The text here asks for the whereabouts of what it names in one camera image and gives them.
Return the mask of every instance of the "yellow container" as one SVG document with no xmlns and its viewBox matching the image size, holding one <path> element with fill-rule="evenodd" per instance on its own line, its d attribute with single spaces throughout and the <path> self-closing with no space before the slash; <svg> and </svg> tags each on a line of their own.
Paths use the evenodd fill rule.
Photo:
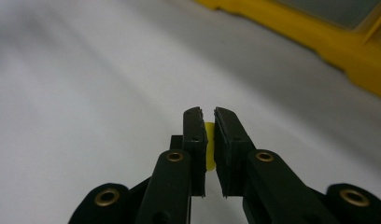
<svg viewBox="0 0 381 224">
<path fill-rule="evenodd" d="M 381 96 L 381 0 L 196 0 L 248 17 L 316 51 Z"/>
</svg>

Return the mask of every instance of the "screw hole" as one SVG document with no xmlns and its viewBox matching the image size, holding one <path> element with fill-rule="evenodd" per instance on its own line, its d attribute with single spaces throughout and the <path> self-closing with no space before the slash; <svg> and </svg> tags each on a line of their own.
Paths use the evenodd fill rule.
<svg viewBox="0 0 381 224">
<path fill-rule="evenodd" d="M 184 159 L 184 156 L 178 152 L 170 152 L 166 157 L 169 161 L 182 161 Z"/>
<path fill-rule="evenodd" d="M 358 207 L 366 207 L 370 204 L 367 197 L 354 189 L 342 189 L 339 193 L 346 202 Z"/>
<path fill-rule="evenodd" d="M 256 157 L 260 161 L 273 161 L 275 159 L 275 157 L 268 152 L 259 152 Z"/>
<path fill-rule="evenodd" d="M 98 206 L 105 207 L 116 202 L 119 197 L 120 194 L 117 189 L 104 189 L 95 196 L 94 202 Z"/>
</svg>

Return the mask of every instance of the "brass screw hole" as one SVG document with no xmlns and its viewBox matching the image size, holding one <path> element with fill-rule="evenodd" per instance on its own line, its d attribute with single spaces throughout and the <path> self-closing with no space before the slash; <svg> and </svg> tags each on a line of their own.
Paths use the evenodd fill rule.
<svg viewBox="0 0 381 224">
<path fill-rule="evenodd" d="M 268 152 L 258 152 L 256 157 L 260 161 L 273 161 L 275 159 L 275 157 Z"/>
<path fill-rule="evenodd" d="M 167 154 L 167 160 L 169 161 L 182 161 L 184 156 L 179 152 L 170 152 Z"/>
<path fill-rule="evenodd" d="M 366 207 L 371 203 L 367 197 L 354 189 L 342 189 L 339 193 L 346 202 L 358 207 Z"/>
<path fill-rule="evenodd" d="M 120 194 L 117 189 L 105 189 L 95 196 L 94 202 L 98 206 L 105 207 L 116 202 L 119 197 Z"/>
</svg>

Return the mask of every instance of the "black plastic part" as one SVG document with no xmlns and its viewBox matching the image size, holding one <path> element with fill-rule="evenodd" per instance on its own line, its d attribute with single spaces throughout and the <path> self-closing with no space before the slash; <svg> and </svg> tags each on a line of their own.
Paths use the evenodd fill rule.
<svg viewBox="0 0 381 224">
<path fill-rule="evenodd" d="M 185 111 L 183 122 L 182 149 L 191 155 L 192 196 L 205 196 L 205 152 L 208 140 L 200 107 Z"/>
<path fill-rule="evenodd" d="M 243 196 L 247 180 L 247 154 L 255 149 L 240 120 L 232 111 L 215 110 L 215 153 L 223 196 Z"/>
<path fill-rule="evenodd" d="M 381 224 L 381 201 L 365 189 L 349 184 L 332 185 L 326 199 L 328 207 L 342 223 Z"/>
<path fill-rule="evenodd" d="M 319 191 L 316 191 L 315 189 L 311 189 L 309 188 L 313 193 L 314 195 L 316 196 L 317 199 L 319 199 L 319 201 L 325 205 L 325 207 L 327 207 L 327 199 L 325 197 L 325 195 Z"/>
<path fill-rule="evenodd" d="M 245 195 L 243 196 L 243 210 L 248 224 L 270 224 L 272 220 L 263 206 L 261 199 L 254 190 L 251 182 L 246 182 Z"/>
<path fill-rule="evenodd" d="M 126 214 L 127 218 L 126 222 L 123 222 L 122 224 L 130 224 L 135 222 L 135 219 L 138 215 L 138 210 L 144 199 L 145 192 L 147 191 L 149 180 L 150 178 L 144 180 L 143 182 L 139 183 L 137 186 L 129 190 L 129 197 L 125 206 L 125 211 L 123 211 L 123 213 Z"/>
<path fill-rule="evenodd" d="M 100 206 L 95 203 L 96 196 L 106 190 L 116 189 L 119 193 L 119 198 L 108 206 Z M 127 204 L 129 190 L 123 185 L 119 184 L 104 184 L 100 187 L 93 189 L 82 203 L 78 206 L 77 210 L 72 215 L 69 224 L 119 224 L 127 223 L 128 216 L 123 213 Z"/>
<path fill-rule="evenodd" d="M 182 149 L 182 135 L 171 135 L 171 140 L 170 140 L 170 150 L 177 149 L 180 150 Z"/>
<path fill-rule="evenodd" d="M 184 150 L 161 154 L 150 178 L 137 224 L 187 224 L 191 218 L 191 156 Z"/>
<path fill-rule="evenodd" d="M 249 152 L 247 173 L 272 223 L 339 223 L 316 193 L 274 152 Z"/>
</svg>

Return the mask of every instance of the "yellow object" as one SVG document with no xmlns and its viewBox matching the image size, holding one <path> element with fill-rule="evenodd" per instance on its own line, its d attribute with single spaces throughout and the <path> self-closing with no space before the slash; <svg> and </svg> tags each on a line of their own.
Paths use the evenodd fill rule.
<svg viewBox="0 0 381 224">
<path fill-rule="evenodd" d="M 214 161 L 214 123 L 206 122 L 205 131 L 207 132 L 207 151 L 205 154 L 205 162 L 207 171 L 212 171 L 215 169 L 216 164 Z"/>
<path fill-rule="evenodd" d="M 381 1 L 350 30 L 278 2 L 295 2 L 290 0 L 196 1 L 246 16 L 295 39 L 343 69 L 353 83 L 381 96 Z"/>
</svg>

